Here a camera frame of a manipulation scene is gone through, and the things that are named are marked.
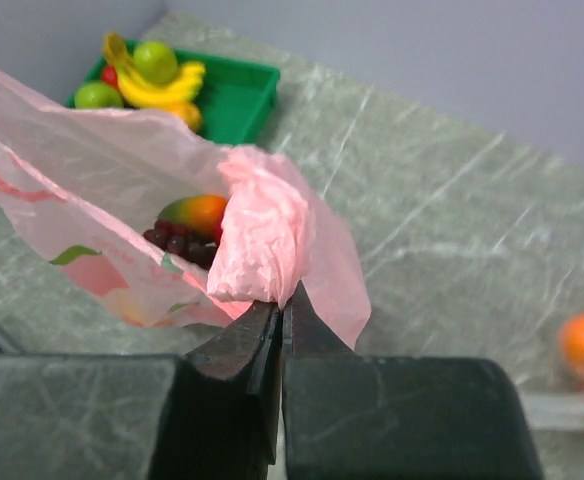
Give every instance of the yellow banana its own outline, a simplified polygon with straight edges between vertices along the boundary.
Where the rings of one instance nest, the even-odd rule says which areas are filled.
[[[176,80],[165,87],[149,86],[140,75],[117,69],[118,85],[123,98],[137,108],[155,108],[174,103],[193,100],[203,86],[200,75],[184,74],[187,67],[181,68]]]
[[[201,62],[185,62],[177,78],[165,86],[147,82],[134,66],[125,41],[109,33],[103,42],[103,55],[117,72],[118,87],[125,100],[137,108],[159,108],[194,99],[203,86],[205,66]]]

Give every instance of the white wall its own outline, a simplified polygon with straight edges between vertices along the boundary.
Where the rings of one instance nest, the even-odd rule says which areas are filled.
[[[584,165],[584,0],[167,0]]]
[[[0,0],[0,70],[64,102],[104,33],[136,37],[164,13],[163,0]]]

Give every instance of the gray marble surface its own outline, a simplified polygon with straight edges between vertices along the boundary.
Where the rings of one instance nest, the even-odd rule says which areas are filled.
[[[151,478],[177,362],[0,355],[0,480]]]
[[[555,335],[584,309],[583,170],[185,14],[146,36],[281,68],[259,144],[351,225],[373,304],[359,352],[487,356],[523,389],[570,388]],[[213,333],[114,319],[1,211],[0,323],[44,352],[184,352]],[[535,439],[548,479],[584,479],[584,436]]]

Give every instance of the green plastic tray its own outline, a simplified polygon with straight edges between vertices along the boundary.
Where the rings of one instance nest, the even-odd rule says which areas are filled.
[[[138,43],[126,40],[130,52]],[[174,52],[180,62],[197,60],[206,67],[203,88],[194,100],[203,115],[199,134],[222,145],[254,143],[276,105],[276,85],[281,72],[230,58],[177,49]],[[98,80],[105,65],[101,56],[83,83]],[[74,94],[65,106],[74,108]]]

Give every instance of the pink plastic bag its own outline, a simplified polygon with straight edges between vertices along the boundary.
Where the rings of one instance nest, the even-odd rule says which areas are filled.
[[[208,272],[139,234],[176,198],[230,198]],[[348,345],[370,316],[347,226],[292,162],[221,147],[171,114],[69,110],[0,72],[0,206],[44,259],[139,326],[225,326],[303,280]]]

